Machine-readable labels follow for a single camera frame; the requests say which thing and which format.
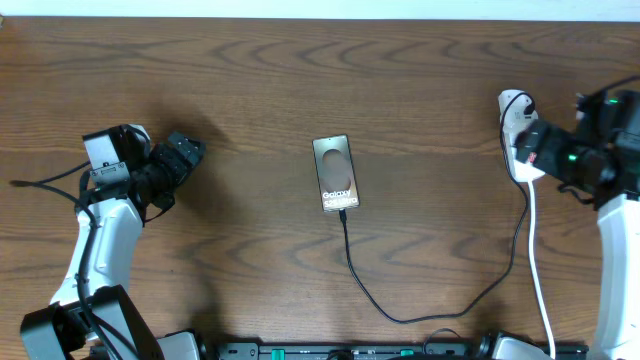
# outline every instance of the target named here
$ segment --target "white wall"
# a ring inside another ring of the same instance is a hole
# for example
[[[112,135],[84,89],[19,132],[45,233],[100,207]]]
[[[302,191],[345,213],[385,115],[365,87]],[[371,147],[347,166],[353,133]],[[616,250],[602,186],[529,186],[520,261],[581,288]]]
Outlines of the white wall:
[[[640,0],[0,0],[56,16],[640,21]]]

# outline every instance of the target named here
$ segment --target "white cable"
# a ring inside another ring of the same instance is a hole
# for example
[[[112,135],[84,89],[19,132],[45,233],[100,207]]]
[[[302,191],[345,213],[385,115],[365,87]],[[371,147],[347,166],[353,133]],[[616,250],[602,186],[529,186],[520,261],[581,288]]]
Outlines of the white cable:
[[[547,308],[544,306],[544,298],[542,297],[542,289],[540,288],[540,279],[538,279],[538,270],[536,269],[535,255],[535,231],[536,231],[536,194],[533,189],[533,180],[527,181],[529,185],[529,204],[530,204],[530,223],[529,223],[529,265],[531,265],[531,276],[533,277],[533,285],[536,289],[536,297],[540,306],[540,315],[544,323],[544,330],[547,332],[547,340],[549,341],[549,356],[556,358],[556,344],[553,341],[553,333],[551,333],[551,324],[547,316]]]

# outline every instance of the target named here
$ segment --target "white robotic arm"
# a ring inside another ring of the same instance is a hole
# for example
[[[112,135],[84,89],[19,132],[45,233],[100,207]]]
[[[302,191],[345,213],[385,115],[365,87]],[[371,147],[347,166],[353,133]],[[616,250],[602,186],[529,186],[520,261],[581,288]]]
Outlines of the white robotic arm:
[[[29,357],[68,359],[86,340],[99,337],[116,359],[200,359],[191,332],[155,339],[126,290],[136,243],[148,221],[147,206],[160,208],[160,215],[172,207],[175,189],[200,163],[204,144],[174,133],[169,137],[173,146],[157,144],[150,152],[149,136],[136,125],[113,127],[83,140],[92,169],[81,177],[80,198],[49,187],[74,199],[79,234],[50,306],[27,314],[22,322]],[[96,185],[91,190],[89,176]]]
[[[122,285],[129,289],[129,274],[133,251],[142,233],[142,219],[130,199],[108,199],[89,205],[89,210],[98,220],[95,240],[86,270],[88,295],[104,286]],[[62,286],[56,291],[50,304],[67,305],[78,301],[76,279],[80,258],[89,237],[89,217],[82,211],[78,214],[80,225],[69,270]]]
[[[640,356],[640,202],[626,194],[598,210],[602,285],[598,327],[589,358]]]

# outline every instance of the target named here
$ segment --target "wire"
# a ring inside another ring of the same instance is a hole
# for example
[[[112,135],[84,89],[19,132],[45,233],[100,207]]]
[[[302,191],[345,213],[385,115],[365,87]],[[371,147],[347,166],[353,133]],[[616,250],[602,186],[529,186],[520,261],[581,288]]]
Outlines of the wire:
[[[510,259],[509,259],[509,265],[507,266],[507,270],[498,279],[496,279],[493,283],[491,283],[489,286],[487,286],[487,288],[484,289],[480,294],[478,294],[478,296],[476,296],[476,298],[473,299],[473,301],[471,301],[471,303],[469,305],[467,305],[467,307],[464,308],[464,310],[462,310],[460,312],[457,312],[457,313],[439,314],[439,315],[427,315],[427,316],[422,316],[422,317],[417,317],[417,318],[407,319],[407,320],[399,320],[399,319],[396,319],[396,318],[392,317],[391,315],[387,314],[387,312],[384,311],[382,309],[382,307],[380,307],[380,305],[378,305],[378,303],[373,299],[373,296],[371,296],[371,294],[369,293],[367,288],[364,286],[364,284],[362,284],[362,281],[360,281],[360,278],[358,277],[358,274],[356,274],[356,271],[353,268],[353,264],[351,262],[351,252],[349,251],[349,234],[347,232],[347,212],[344,209],[339,211],[339,213],[340,213],[340,221],[342,222],[342,227],[344,229],[344,245],[345,245],[345,250],[346,250],[346,253],[347,253],[347,265],[349,266],[349,271],[351,271],[351,275],[353,276],[353,279],[356,281],[356,284],[358,284],[358,286],[360,287],[362,292],[366,295],[366,297],[369,299],[371,304],[376,308],[376,310],[378,310],[378,312],[382,316],[387,318],[387,320],[389,320],[389,321],[391,321],[391,322],[393,322],[395,324],[405,325],[405,324],[413,324],[413,323],[417,323],[417,322],[420,322],[420,321],[427,321],[427,320],[434,320],[434,319],[454,319],[454,318],[462,317],[465,314],[467,314],[469,311],[471,311],[471,309],[473,309],[473,307],[476,306],[476,304],[483,297],[485,297],[485,295],[487,295],[489,292],[491,292],[491,290],[493,290],[496,286],[498,286],[511,273],[511,269],[513,268],[513,263],[514,263],[515,257],[516,257],[516,243],[518,241],[518,235],[520,235],[520,228],[522,228],[522,223],[524,222],[524,218],[527,215],[527,211],[529,211],[529,197],[527,196],[527,193],[524,190],[524,188],[513,177],[513,174],[511,174],[511,170],[509,169],[509,161],[507,160],[507,149],[506,149],[506,146],[504,144],[504,137],[503,137],[503,134],[504,134],[504,119],[505,119],[505,115],[507,114],[507,111],[509,111],[509,108],[511,107],[513,102],[516,101],[517,98],[519,98],[520,96],[523,96],[523,95],[528,96],[529,99],[531,99],[531,101],[533,102],[533,97],[531,97],[531,95],[527,94],[526,92],[521,92],[521,93],[517,94],[516,96],[514,96],[513,99],[511,99],[509,104],[507,104],[507,106],[505,107],[504,112],[502,113],[502,117],[500,118],[500,134],[499,134],[500,135],[500,148],[502,149],[502,156],[504,158],[504,164],[505,164],[505,167],[507,169],[507,174],[509,175],[509,179],[511,179],[511,181],[518,187],[518,189],[520,189],[520,192],[522,193],[522,196],[524,197],[524,209],[522,211],[522,215],[520,215],[520,220],[518,221],[518,225],[516,226],[515,233],[513,234],[513,240],[512,240],[512,244],[511,244],[511,256],[510,256]],[[527,108],[525,109],[525,113],[529,113],[529,112],[533,112],[533,107],[531,107],[531,105],[527,106]]]
[[[146,156],[147,154],[149,154],[149,151],[151,151],[151,139],[149,139],[149,135],[147,135],[147,133],[146,133],[146,132],[144,132],[144,131],[142,131],[142,130],[138,129],[137,127],[135,127],[135,126],[133,126],[133,125],[129,125],[129,124],[127,124],[127,125],[123,125],[123,127],[124,127],[125,129],[127,129],[127,130],[131,130],[131,131],[133,131],[134,133],[136,133],[136,134],[138,134],[138,135],[142,136],[142,138],[144,139],[144,150],[143,150],[143,152],[144,152],[145,156]]]
[[[52,176],[52,177],[50,177],[50,178],[46,178],[46,179],[43,179],[43,180],[40,180],[40,181],[36,181],[36,182],[37,182],[38,184],[46,184],[46,183],[48,183],[48,182],[52,182],[52,181],[55,181],[55,180],[58,180],[58,179],[62,179],[63,177],[65,177],[65,176],[67,176],[67,175],[71,175],[71,174],[73,174],[74,172],[76,172],[76,171],[78,171],[78,170],[80,170],[80,169],[84,168],[85,166],[88,166],[89,164],[91,164],[91,163],[90,163],[89,161],[87,161],[87,162],[85,162],[85,163],[82,163],[82,164],[80,164],[80,165],[78,165],[78,166],[74,167],[73,169],[70,169],[70,170],[68,170],[68,171],[63,172],[62,174],[58,174],[58,175],[56,175],[56,176]]]
[[[158,215],[152,217],[151,219],[143,220],[144,224],[146,224],[148,222],[151,222],[151,220],[155,220],[155,219],[159,218],[160,216],[164,215],[167,211],[171,210],[173,205],[176,204],[176,198],[173,196],[173,194],[166,192],[165,195],[169,195],[171,197],[171,204],[169,204],[169,206],[167,206],[166,208],[162,209]]]
[[[429,341],[431,341],[431,339],[432,339],[434,336],[436,336],[436,335],[438,335],[438,334],[445,333],[445,332],[450,332],[450,333],[454,334],[455,336],[457,336],[457,337],[458,337],[458,339],[462,339],[462,337],[461,337],[460,335],[458,335],[458,333],[457,333],[457,332],[455,332],[455,331],[454,331],[454,330],[452,330],[452,329],[449,329],[449,328],[442,328],[442,329],[438,329],[438,330],[436,330],[436,331],[432,332],[432,333],[431,333],[431,335],[427,336],[427,338],[424,340],[424,342],[422,343],[422,353],[423,353],[423,354],[426,354],[426,353],[427,353],[427,345],[429,344]]]
[[[353,354],[350,351],[338,350],[330,353],[325,360],[333,360],[333,359],[340,360],[341,357],[343,360],[353,359]]]
[[[122,360],[122,357],[120,356],[120,354],[118,353],[118,351],[116,350],[116,348],[113,346],[113,344],[111,343],[111,341],[109,340],[109,338],[105,335],[104,331],[102,331],[102,328],[98,325],[98,322],[96,320],[95,315],[93,314],[93,312],[91,311],[91,308],[89,307],[89,304],[87,304],[87,299],[86,299],[86,294],[85,294],[85,286],[87,284],[87,279],[86,279],[86,268],[87,268],[87,262],[89,261],[89,255],[91,254],[91,247],[93,246],[93,242],[95,240],[95,235],[96,235],[96,231],[98,229],[98,222],[96,220],[96,217],[93,215],[93,213],[91,212],[91,210],[89,210],[89,208],[87,207],[87,205],[83,204],[80,200],[78,200],[77,198],[71,196],[70,194],[54,188],[52,186],[49,185],[45,185],[39,182],[30,182],[30,181],[21,181],[21,180],[12,180],[10,182],[10,184],[12,186],[15,187],[35,187],[35,188],[39,188],[39,189],[43,189],[43,190],[47,190],[47,191],[51,191],[55,194],[58,194],[68,200],[70,200],[71,202],[73,202],[76,206],[78,206],[80,209],[82,209],[82,211],[84,211],[87,216],[89,217],[89,235],[87,236],[87,242],[85,243],[84,246],[84,250],[82,250],[82,257],[80,258],[80,266],[78,268],[78,273],[76,273],[75,275],[75,279],[77,282],[77,288],[78,288],[78,301],[80,302],[80,307],[82,308],[82,312],[85,314],[85,317],[87,319],[87,321],[89,322],[89,326],[91,327],[91,329],[93,329],[93,331],[96,333],[96,335],[98,336],[98,338],[100,339],[100,341],[102,341],[102,344],[104,345],[104,347],[107,349],[107,352],[109,352],[109,355],[116,359],[116,360]]]
[[[529,265],[531,266],[531,277],[533,278],[533,286],[536,290],[536,298],[538,299],[538,306],[540,307],[540,315],[542,316],[542,322],[544,323],[544,330],[547,333],[547,340],[549,341],[549,356],[552,359],[556,358],[556,344],[553,340],[553,333],[551,332],[551,324],[549,323],[549,316],[547,315],[547,308],[544,305],[544,297],[542,296],[542,288],[540,287],[540,279],[538,278],[538,269],[536,268],[536,255],[535,255],[535,232],[536,232],[536,193],[533,187],[533,181],[529,179],[527,181],[529,185]]]
[[[594,95],[599,94],[599,93],[604,92],[604,91],[611,90],[613,88],[617,88],[618,86],[622,86],[624,84],[628,84],[630,82],[638,81],[638,80],[640,80],[640,75],[629,76],[628,78],[624,78],[622,80],[618,80],[618,81],[616,81],[614,83],[611,83],[611,84],[603,87],[602,89],[596,91],[592,95],[589,95],[589,97],[594,96]]]
[[[571,195],[573,195],[574,198],[576,198],[578,200],[578,202],[582,205],[590,205],[593,204],[593,202],[595,201],[594,198],[589,198],[589,199],[583,199],[582,197],[580,197],[580,195],[578,194],[577,191],[571,189],[572,185],[568,184],[568,183],[564,183],[564,184],[560,184],[558,185],[558,192],[560,193],[570,193]]]
[[[80,180],[78,181],[78,190],[80,193],[80,197],[82,197],[82,193],[87,191],[90,178],[91,178],[91,170],[85,170],[82,172],[82,175],[80,175]]]

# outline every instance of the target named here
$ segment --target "charging cable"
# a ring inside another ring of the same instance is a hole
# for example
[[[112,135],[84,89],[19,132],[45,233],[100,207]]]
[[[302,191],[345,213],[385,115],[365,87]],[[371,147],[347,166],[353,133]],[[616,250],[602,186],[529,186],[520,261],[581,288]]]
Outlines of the charging cable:
[[[551,324],[549,323],[549,316],[547,315],[547,308],[544,305],[544,298],[542,296],[542,288],[540,287],[540,279],[538,278],[538,269],[536,267],[536,254],[535,254],[535,232],[536,232],[536,193],[533,187],[533,180],[527,181],[529,185],[529,265],[531,266],[531,277],[533,278],[533,286],[536,290],[536,298],[538,299],[538,306],[540,307],[540,315],[542,316],[542,322],[544,323],[544,331],[547,333],[547,340],[549,341],[549,356],[552,359],[556,358],[556,344],[553,340],[553,333],[551,332]]]
[[[525,96],[529,97],[529,99],[531,99],[531,104],[529,104],[526,107],[525,114],[529,114],[529,113],[533,112],[533,110],[535,109],[535,103],[533,101],[533,98],[531,96],[529,96],[529,94],[527,94],[525,92],[521,92],[521,93],[515,95],[511,99],[509,104],[506,106],[505,111],[503,112],[503,114],[501,116],[501,119],[500,119],[499,137],[500,137],[500,148],[502,149],[502,156],[503,156],[503,159],[504,159],[504,165],[505,165],[505,167],[507,169],[507,174],[509,175],[509,178],[511,179],[513,184],[516,185],[516,187],[518,187],[518,190],[520,190],[520,193],[522,194],[523,199],[524,199],[524,209],[522,209],[522,214],[520,215],[520,218],[518,220],[518,223],[517,223],[517,226],[516,226],[515,232],[513,234],[513,238],[512,238],[511,254],[510,254],[510,257],[509,257],[509,264],[507,265],[507,269],[505,270],[505,272],[499,278],[497,278],[494,282],[489,284],[489,286],[487,286],[487,288],[482,290],[480,292],[480,294],[478,294],[471,301],[471,303],[469,303],[469,305],[467,305],[467,307],[465,307],[462,311],[456,312],[456,313],[427,315],[427,316],[421,316],[421,317],[412,318],[412,319],[406,319],[406,320],[405,319],[394,318],[393,316],[389,315],[386,311],[384,311],[384,309],[375,301],[373,296],[369,293],[369,291],[364,286],[362,281],[360,281],[360,278],[358,277],[358,274],[356,273],[356,270],[355,270],[355,268],[353,266],[353,262],[351,261],[351,251],[349,249],[349,232],[347,231],[347,212],[346,212],[345,209],[341,209],[340,210],[340,222],[342,223],[342,228],[344,230],[344,245],[345,245],[345,252],[346,252],[346,255],[347,255],[347,266],[349,267],[349,271],[351,272],[351,275],[353,276],[353,279],[356,281],[356,284],[358,284],[358,286],[360,287],[360,290],[362,290],[362,292],[365,294],[367,299],[369,299],[369,301],[371,302],[371,305],[373,305],[373,307],[375,307],[376,310],[378,310],[378,312],[382,316],[384,316],[387,320],[391,321],[392,323],[404,325],[404,324],[414,324],[414,323],[421,322],[421,321],[428,321],[428,320],[435,320],[435,319],[456,319],[456,318],[462,317],[462,316],[466,315],[469,311],[471,311],[471,309],[473,309],[476,306],[476,304],[478,302],[480,302],[480,300],[482,300],[482,298],[484,298],[488,293],[490,293],[491,290],[495,289],[498,285],[500,285],[500,283],[502,283],[502,281],[504,279],[506,279],[507,276],[509,276],[509,274],[511,273],[511,269],[513,269],[513,264],[514,264],[515,258],[516,258],[516,243],[517,243],[517,240],[518,240],[518,235],[520,234],[520,229],[522,228],[522,224],[524,223],[524,219],[526,218],[527,212],[529,211],[529,197],[527,196],[527,192],[524,190],[522,185],[520,185],[520,183],[514,177],[514,174],[511,172],[511,169],[510,169],[510,166],[509,166],[509,157],[507,155],[507,151],[511,151],[511,149],[507,148],[507,146],[505,144],[505,141],[504,141],[504,121],[505,121],[505,115],[506,115],[507,111],[509,110],[509,108],[511,107],[511,105],[514,103],[514,101],[516,101],[516,99],[518,99],[520,96],[523,96],[523,95],[525,95]]]

